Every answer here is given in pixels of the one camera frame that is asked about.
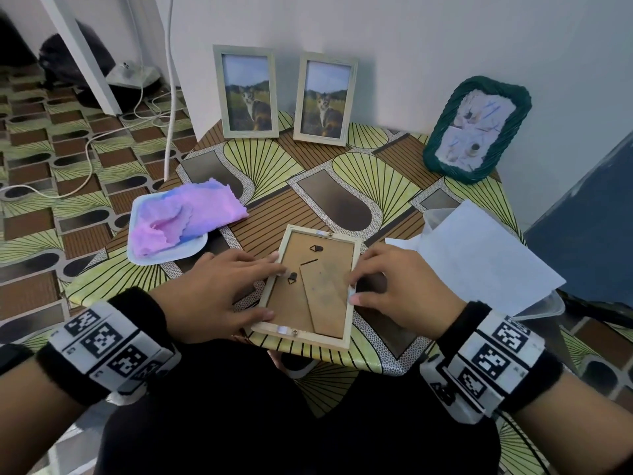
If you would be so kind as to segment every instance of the hand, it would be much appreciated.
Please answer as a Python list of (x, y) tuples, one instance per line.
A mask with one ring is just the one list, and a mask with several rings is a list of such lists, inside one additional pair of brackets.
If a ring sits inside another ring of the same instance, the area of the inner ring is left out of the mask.
[(241, 327), (273, 318), (267, 308), (233, 311), (235, 296), (257, 280), (280, 275), (286, 268), (274, 252), (261, 260), (238, 249), (217, 256), (205, 253), (182, 277), (154, 288), (156, 300), (167, 320), (167, 331), (183, 343), (201, 343), (228, 338)]
[(373, 245), (360, 256), (349, 284), (380, 272), (387, 277), (386, 292), (359, 292), (349, 302), (375, 308), (418, 335), (437, 340), (466, 306), (419, 253), (384, 243)]

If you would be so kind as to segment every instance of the wall decoration with green border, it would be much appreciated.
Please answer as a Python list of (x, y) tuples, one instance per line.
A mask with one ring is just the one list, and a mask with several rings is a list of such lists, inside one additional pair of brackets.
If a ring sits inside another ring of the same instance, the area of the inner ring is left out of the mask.
[(433, 172), (463, 183), (486, 178), (532, 108), (528, 91), (471, 77), (453, 92), (422, 154)]

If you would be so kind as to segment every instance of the cat's face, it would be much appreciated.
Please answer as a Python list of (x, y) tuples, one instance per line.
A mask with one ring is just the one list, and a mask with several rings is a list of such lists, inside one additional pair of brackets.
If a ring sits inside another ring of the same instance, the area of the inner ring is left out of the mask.
[(248, 90), (242, 93), (242, 99), (244, 103), (250, 104), (255, 101), (255, 93), (252, 90)]
[(318, 106), (319, 110), (327, 110), (330, 107), (330, 97), (327, 95), (317, 95), (316, 105)]

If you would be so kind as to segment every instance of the white tray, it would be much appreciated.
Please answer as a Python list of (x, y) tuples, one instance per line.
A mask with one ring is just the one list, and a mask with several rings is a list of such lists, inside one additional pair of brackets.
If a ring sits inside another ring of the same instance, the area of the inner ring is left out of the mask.
[[(136, 225), (136, 220), (138, 218), (138, 209), (140, 204), (143, 201), (150, 198), (158, 198), (162, 197), (165, 193), (150, 193), (149, 195), (142, 195), (134, 199), (132, 202), (132, 212), (130, 214), (130, 232), (134, 230)], [(200, 235), (199, 237), (194, 238), (193, 240), (186, 241), (185, 243), (180, 243), (171, 248), (167, 248), (165, 250), (161, 250), (154, 255), (146, 255), (146, 256), (136, 256), (132, 251), (132, 247), (130, 244), (127, 244), (127, 257), (131, 263), (135, 265), (157, 265), (165, 262), (173, 262), (174, 260), (180, 260), (181, 258), (187, 258), (188, 256), (195, 255), (198, 253), (204, 245), (206, 245), (206, 241), (208, 239), (208, 234)]]

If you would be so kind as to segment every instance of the sky in photo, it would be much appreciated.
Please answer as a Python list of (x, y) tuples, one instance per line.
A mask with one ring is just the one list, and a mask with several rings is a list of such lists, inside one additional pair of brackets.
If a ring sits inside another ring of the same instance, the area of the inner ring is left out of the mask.
[(331, 93), (347, 90), (351, 66), (309, 61), (306, 74), (306, 90)]
[(269, 79), (268, 58), (252, 55), (222, 55), (224, 84), (249, 87)]

